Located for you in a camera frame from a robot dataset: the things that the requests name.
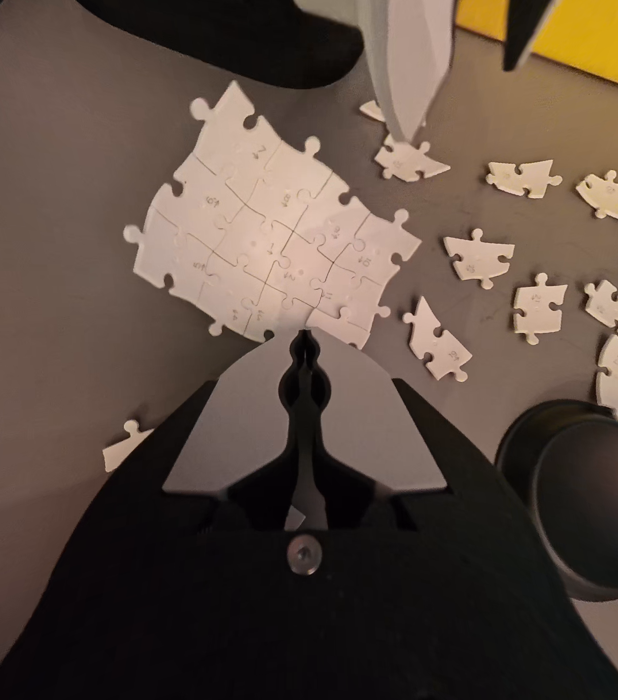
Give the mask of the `scattered loose puzzle pieces group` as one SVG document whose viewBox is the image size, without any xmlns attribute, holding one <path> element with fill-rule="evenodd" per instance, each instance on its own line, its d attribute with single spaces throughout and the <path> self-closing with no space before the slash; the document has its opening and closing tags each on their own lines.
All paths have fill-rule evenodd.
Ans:
<svg viewBox="0 0 618 700">
<path fill-rule="evenodd" d="M 514 258 L 515 245 L 486 241 L 483 231 L 474 229 L 467 238 L 445 237 L 444 249 L 456 276 L 462 281 L 476 281 L 483 290 L 490 290 L 494 278 L 508 272 Z M 549 284 L 549 275 L 540 271 L 534 284 L 519 287 L 514 296 L 514 332 L 525 336 L 530 345 L 537 345 L 544 333 L 557 333 L 561 328 L 562 309 L 567 284 Z M 595 375 L 595 397 L 600 407 L 611 411 L 618 421 L 618 290 L 610 280 L 591 282 L 584 287 L 587 295 L 585 311 L 597 321 L 613 329 L 598 358 Z M 429 357 L 426 368 L 440 380 L 452 375 L 457 381 L 468 377 L 463 366 L 472 354 L 450 330 L 435 335 L 443 323 L 437 319 L 427 300 L 421 296 L 416 310 L 404 314 L 410 324 L 409 346 L 420 361 Z"/>
</svg>

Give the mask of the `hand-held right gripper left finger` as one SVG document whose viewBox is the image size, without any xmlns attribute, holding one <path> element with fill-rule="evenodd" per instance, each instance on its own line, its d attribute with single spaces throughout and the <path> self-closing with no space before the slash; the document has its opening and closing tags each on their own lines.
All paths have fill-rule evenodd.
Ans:
<svg viewBox="0 0 618 700">
<path fill-rule="evenodd" d="M 223 372 L 163 491 L 218 496 L 293 445 L 302 332 L 281 331 Z"/>
</svg>

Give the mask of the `black round ball stand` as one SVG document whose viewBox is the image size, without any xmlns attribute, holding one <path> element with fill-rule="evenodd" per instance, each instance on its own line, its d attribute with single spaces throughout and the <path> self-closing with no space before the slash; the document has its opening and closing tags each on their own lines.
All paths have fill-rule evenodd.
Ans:
<svg viewBox="0 0 618 700">
<path fill-rule="evenodd" d="M 567 594 L 618 599 L 618 421 L 581 400 L 535 405 L 507 429 L 495 467 L 523 502 Z"/>
</svg>

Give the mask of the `yellow storage bin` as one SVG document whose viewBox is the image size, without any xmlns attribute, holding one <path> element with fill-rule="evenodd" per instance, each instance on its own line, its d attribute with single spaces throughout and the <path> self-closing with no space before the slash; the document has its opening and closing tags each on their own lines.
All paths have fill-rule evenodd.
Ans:
<svg viewBox="0 0 618 700">
<path fill-rule="evenodd" d="M 508 1 L 459 1 L 458 27 L 505 41 Z M 618 84 L 618 1 L 561 1 L 531 55 Z"/>
</svg>

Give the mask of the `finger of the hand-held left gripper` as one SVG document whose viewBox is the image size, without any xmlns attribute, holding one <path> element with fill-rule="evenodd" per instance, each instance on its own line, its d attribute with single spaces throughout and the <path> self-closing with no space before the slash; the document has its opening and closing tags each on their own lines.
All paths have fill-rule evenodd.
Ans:
<svg viewBox="0 0 618 700">
<path fill-rule="evenodd" d="M 375 98 L 389 133 L 412 142 L 453 58 L 456 1 L 358 1 Z"/>
<path fill-rule="evenodd" d="M 509 1 L 502 68 L 512 72 L 524 64 L 560 1 Z"/>
</svg>

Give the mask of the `assembled white puzzle section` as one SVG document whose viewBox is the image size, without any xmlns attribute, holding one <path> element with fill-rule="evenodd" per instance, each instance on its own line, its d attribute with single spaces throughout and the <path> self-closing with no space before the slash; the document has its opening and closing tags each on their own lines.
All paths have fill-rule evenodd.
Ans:
<svg viewBox="0 0 618 700">
<path fill-rule="evenodd" d="M 372 213 L 317 159 L 321 143 L 287 144 L 237 81 L 212 106 L 190 105 L 201 130 L 191 154 L 164 183 L 142 226 L 126 225 L 133 272 L 191 303 L 210 320 L 263 343 L 269 333 L 324 330 L 363 349 L 375 317 L 387 318 L 385 288 L 418 250 L 409 213 Z"/>
</svg>

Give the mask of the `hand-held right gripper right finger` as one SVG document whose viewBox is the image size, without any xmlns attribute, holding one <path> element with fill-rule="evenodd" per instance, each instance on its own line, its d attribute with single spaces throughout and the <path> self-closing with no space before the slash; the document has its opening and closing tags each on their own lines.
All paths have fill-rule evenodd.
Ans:
<svg viewBox="0 0 618 700">
<path fill-rule="evenodd" d="M 448 488 L 391 376 L 365 353 L 310 329 L 314 482 L 326 502 Z"/>
</svg>

